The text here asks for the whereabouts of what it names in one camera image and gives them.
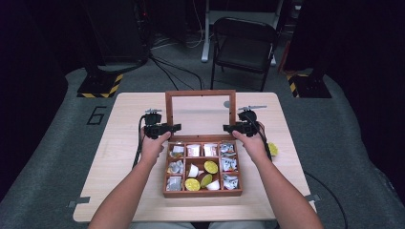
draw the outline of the white cup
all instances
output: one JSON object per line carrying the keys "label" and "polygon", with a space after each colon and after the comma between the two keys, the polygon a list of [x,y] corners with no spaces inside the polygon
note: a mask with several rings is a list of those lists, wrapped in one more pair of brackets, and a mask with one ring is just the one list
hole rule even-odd
{"label": "white cup", "polygon": [[190,172],[188,172],[188,177],[197,177],[198,174],[199,174],[199,167],[191,164]]}
{"label": "white cup", "polygon": [[215,181],[209,183],[208,185],[206,185],[205,188],[208,190],[220,190],[220,181],[215,180]]}

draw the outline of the black curtain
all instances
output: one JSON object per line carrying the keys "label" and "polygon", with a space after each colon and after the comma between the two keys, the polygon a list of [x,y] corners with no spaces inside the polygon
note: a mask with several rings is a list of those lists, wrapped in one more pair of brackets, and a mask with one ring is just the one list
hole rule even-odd
{"label": "black curtain", "polygon": [[[286,70],[314,68],[335,26],[346,32],[335,45],[326,74],[344,91],[358,119],[370,160],[405,202],[405,17],[403,1],[306,0],[291,39]],[[339,25],[340,15],[353,10]]]}
{"label": "black curtain", "polygon": [[66,73],[80,66],[63,38],[58,9],[44,1],[35,4],[23,0],[0,4],[0,198],[53,121],[67,92]]}

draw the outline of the hand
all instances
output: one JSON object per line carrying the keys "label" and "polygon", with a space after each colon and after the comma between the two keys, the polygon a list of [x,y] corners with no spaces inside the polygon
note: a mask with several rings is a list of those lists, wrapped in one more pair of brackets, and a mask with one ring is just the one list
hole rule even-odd
{"label": "hand", "polygon": [[[260,132],[262,133],[262,135],[265,135],[265,126],[262,123],[259,123],[259,125]],[[268,159],[265,144],[259,133],[251,137],[243,135],[238,131],[233,131],[232,134],[237,139],[242,141],[243,146],[245,147],[247,153],[250,155],[251,160],[255,164],[262,159]]]}
{"label": "hand", "polygon": [[150,165],[155,165],[160,152],[163,151],[164,147],[162,146],[163,142],[166,141],[170,135],[170,132],[166,132],[157,139],[152,139],[148,136],[145,136],[144,129],[142,128],[140,132],[140,137],[142,141],[142,152],[139,162],[146,162]]}

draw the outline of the yellow object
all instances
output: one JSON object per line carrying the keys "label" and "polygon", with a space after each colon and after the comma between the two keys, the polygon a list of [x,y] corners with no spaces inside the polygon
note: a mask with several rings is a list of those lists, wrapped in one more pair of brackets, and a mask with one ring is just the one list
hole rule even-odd
{"label": "yellow object", "polygon": [[206,185],[208,185],[211,182],[212,182],[212,175],[206,174],[205,176],[203,176],[202,182],[200,183],[200,185],[202,186],[202,188],[205,188]]}
{"label": "yellow object", "polygon": [[218,165],[212,160],[207,160],[203,164],[203,168],[205,169],[206,172],[208,172],[210,174],[218,173]]}
{"label": "yellow object", "polygon": [[270,149],[271,155],[272,156],[278,156],[278,148],[274,143],[269,142],[268,144],[268,149]]}
{"label": "yellow object", "polygon": [[189,178],[185,181],[185,188],[188,191],[199,191],[201,186],[198,180],[195,178]]}

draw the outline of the forearm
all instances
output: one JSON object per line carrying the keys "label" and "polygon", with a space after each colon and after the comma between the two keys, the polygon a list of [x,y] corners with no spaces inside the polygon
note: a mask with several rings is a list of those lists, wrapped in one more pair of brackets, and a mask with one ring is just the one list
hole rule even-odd
{"label": "forearm", "polygon": [[140,161],[98,207],[89,228],[128,228],[153,165]]}
{"label": "forearm", "polygon": [[307,200],[270,160],[258,160],[256,166],[281,228],[323,228]]}

